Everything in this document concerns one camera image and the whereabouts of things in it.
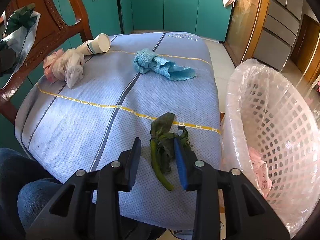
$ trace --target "wooden chair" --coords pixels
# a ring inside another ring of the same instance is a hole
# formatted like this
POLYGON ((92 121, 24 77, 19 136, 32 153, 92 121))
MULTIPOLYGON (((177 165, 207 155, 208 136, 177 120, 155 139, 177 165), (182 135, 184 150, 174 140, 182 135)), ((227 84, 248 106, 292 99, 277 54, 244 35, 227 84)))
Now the wooden chair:
POLYGON ((10 98, 21 86, 27 75, 36 68, 44 58, 68 38, 80 33, 83 42, 92 39, 89 27, 87 11, 82 0, 69 0, 76 16, 76 23, 68 26, 52 0, 11 0, 8 4, 5 15, 9 16, 18 8, 35 3, 35 11, 41 14, 36 39, 21 68, 14 73, 6 85, 0 89, 0 113, 12 124, 15 122, 17 109, 10 102, 10 98))

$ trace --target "vegetable stem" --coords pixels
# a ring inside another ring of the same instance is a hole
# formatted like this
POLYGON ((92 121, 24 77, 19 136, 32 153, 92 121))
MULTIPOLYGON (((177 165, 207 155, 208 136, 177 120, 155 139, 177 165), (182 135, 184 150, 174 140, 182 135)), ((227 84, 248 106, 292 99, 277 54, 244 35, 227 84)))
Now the vegetable stem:
POLYGON ((156 150, 157 150, 158 140, 157 139, 151 139, 150 140, 150 147, 151 147, 151 164, 152 168, 155 172, 156 177, 161 182, 161 184, 169 191, 173 190, 173 185, 170 184, 165 176, 162 174, 160 166, 156 159, 156 150))

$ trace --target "tiled floor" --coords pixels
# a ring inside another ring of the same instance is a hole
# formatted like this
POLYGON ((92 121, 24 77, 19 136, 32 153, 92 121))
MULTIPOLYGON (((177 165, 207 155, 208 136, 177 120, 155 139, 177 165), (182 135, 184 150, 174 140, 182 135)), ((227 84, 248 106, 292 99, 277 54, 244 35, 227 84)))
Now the tiled floor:
POLYGON ((227 85, 235 66, 222 44, 210 40, 204 40, 204 42, 207 44, 211 56, 214 79, 218 88, 219 109, 221 113, 225 113, 227 85))

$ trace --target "paper cup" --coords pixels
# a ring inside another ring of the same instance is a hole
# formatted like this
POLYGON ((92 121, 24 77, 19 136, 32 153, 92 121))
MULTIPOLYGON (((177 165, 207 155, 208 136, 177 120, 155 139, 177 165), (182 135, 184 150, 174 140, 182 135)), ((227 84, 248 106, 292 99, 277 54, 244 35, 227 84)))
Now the paper cup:
POLYGON ((86 56, 107 52, 110 46, 111 42, 108 35, 100 33, 94 40, 86 41, 80 45, 77 50, 86 56))

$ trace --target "metal screw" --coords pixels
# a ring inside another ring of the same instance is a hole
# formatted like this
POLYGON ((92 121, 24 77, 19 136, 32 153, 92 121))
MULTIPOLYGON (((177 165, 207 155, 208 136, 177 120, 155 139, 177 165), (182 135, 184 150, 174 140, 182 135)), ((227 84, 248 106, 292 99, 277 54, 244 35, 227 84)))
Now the metal screw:
POLYGON ((117 167, 119 167, 120 165, 121 165, 121 163, 118 162, 118 161, 114 161, 114 162, 111 163, 111 167, 112 167, 112 168, 117 168, 117 167))
POLYGON ((197 161, 195 161, 195 166, 197 166, 197 167, 203 167, 203 166, 204 166, 204 162, 201 161, 201 160, 197 160, 197 161))
POLYGON ((78 177, 81 177, 81 176, 83 176, 85 174, 85 171, 84 170, 77 170, 76 171, 76 175, 78 176, 78 177))
POLYGON ((235 176, 238 176, 241 174, 241 171, 239 169, 234 168, 231 170, 231 173, 235 176))

